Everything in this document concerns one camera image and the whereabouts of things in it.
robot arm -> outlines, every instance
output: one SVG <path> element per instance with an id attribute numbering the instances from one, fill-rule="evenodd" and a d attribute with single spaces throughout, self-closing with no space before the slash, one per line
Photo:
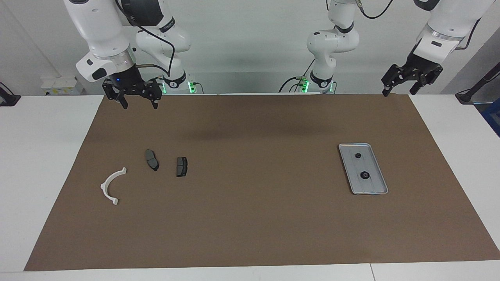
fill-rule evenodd
<path id="1" fill-rule="evenodd" d="M 314 55 L 314 66 L 308 74 L 312 92 L 327 93 L 330 90 L 337 62 L 335 53 L 356 49 L 360 36 L 354 29 L 356 0 L 331 0 L 328 17 L 333 29 L 320 30 L 309 35 L 307 49 Z"/>
<path id="2" fill-rule="evenodd" d="M 417 38 L 403 66 L 393 64 L 382 78 L 384 96 L 406 81 L 416 81 L 410 89 L 415 95 L 431 85 L 443 71 L 441 63 L 469 34 L 475 23 L 495 0 L 413 0 L 430 11 L 430 19 Z"/>
<path id="3" fill-rule="evenodd" d="M 123 11 L 133 18 L 130 24 L 140 25 L 157 37 L 170 42 L 174 48 L 164 41 L 140 30 L 135 41 L 138 47 L 152 56 L 164 69 L 163 76 L 168 92 L 189 92 L 189 75 L 186 74 L 181 60 L 176 55 L 191 48 L 191 39 L 186 31 L 176 25 L 166 0 L 118 0 Z"/>
<path id="4" fill-rule="evenodd" d="M 120 102 L 124 109 L 128 107 L 125 95 L 146 98 L 156 109 L 163 92 L 156 79 L 142 79 L 138 70 L 140 66 L 136 65 L 130 42 L 123 34 L 116 8 L 123 10 L 132 19 L 132 25 L 144 26 L 142 28 L 149 33 L 171 42 L 173 46 L 177 44 L 178 52 L 187 51 L 191 46 L 189 38 L 183 30 L 176 27 L 165 1 L 115 0 L 113 3 L 113 0 L 64 0 L 74 25 L 87 41 L 90 50 L 76 64 L 76 68 L 90 82 L 108 77 L 102 84 L 104 92 L 108 99 Z M 178 85 L 172 82 L 169 86 L 180 88 L 187 75 L 180 60 L 174 56 L 174 47 L 146 32 L 138 33 L 137 43 L 163 69 L 169 69 L 168 78 L 164 79 L 178 82 Z"/>

brown paper mat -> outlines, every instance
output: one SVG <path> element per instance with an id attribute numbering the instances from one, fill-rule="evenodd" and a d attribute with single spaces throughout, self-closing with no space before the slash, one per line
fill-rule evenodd
<path id="1" fill-rule="evenodd" d="M 25 270 L 500 259 L 407 96 L 128 100 L 100 105 Z M 351 193 L 338 144 L 355 142 L 388 194 Z M 115 206 L 100 184 L 122 167 Z"/>

white wall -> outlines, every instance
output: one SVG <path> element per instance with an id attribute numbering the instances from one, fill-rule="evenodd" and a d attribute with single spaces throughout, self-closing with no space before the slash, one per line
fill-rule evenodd
<path id="1" fill-rule="evenodd" d="M 474 57 L 462 68 L 442 91 L 455 94 L 474 86 L 486 73 L 500 62 L 500 29 L 484 44 Z M 484 85 L 473 96 L 473 102 L 494 102 L 500 98 L 500 78 Z"/>
<path id="2" fill-rule="evenodd" d="M 88 47 L 73 26 L 63 1 L 3 1 L 58 71 L 64 76 L 79 77 L 74 65 L 88 52 Z M 277 91 L 284 80 L 301 75 L 311 62 L 313 56 L 306 48 L 309 33 L 332 27 L 323 0 L 170 0 L 169 3 L 177 23 L 190 33 L 193 41 L 191 50 L 180 56 L 186 69 L 203 83 L 208 93 Z M 366 1 L 364 7 L 368 14 L 375 15 L 386 4 L 387 1 Z M 499 17 L 500 4 L 495 3 L 481 21 L 469 49 L 450 55 L 438 82 L 421 92 L 440 93 L 498 29 Z M 406 61 L 428 18 L 429 13 L 417 8 L 411 0 L 394 1 L 377 20 L 366 19 L 358 12 L 355 26 L 361 37 L 359 48 L 336 55 L 337 92 L 380 93 L 381 77 L 391 64 L 401 65 Z M 137 29 L 125 27 L 125 30 L 133 41 Z M 2 56 L 9 57 L 24 55 L 18 48 L 2 52 Z M 143 53 L 138 53 L 137 59 L 141 63 L 152 62 Z M 30 71 L 30 65 L 21 62 L 11 72 L 31 75 Z M 7 83 L 19 83 L 5 72 L 8 71 L 0 74 Z M 91 94 L 102 94 L 100 83 L 91 85 L 80 80 Z M 410 86 L 403 85 L 395 91 L 405 93 Z"/>

metal tray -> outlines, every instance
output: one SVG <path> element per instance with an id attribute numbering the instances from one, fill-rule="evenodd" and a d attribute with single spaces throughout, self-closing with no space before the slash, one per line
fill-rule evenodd
<path id="1" fill-rule="evenodd" d="M 352 193 L 373 195 L 389 192 L 371 145 L 342 143 L 338 149 Z"/>

black brake pad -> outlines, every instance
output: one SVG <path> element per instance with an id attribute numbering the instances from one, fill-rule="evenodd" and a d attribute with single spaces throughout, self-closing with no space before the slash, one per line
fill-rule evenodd
<path id="1" fill-rule="evenodd" d="M 155 152 L 153 150 L 146 150 L 146 161 L 149 167 L 153 169 L 155 172 L 158 171 L 158 168 L 160 167 L 160 164 L 158 163 L 158 160 L 156 159 Z"/>

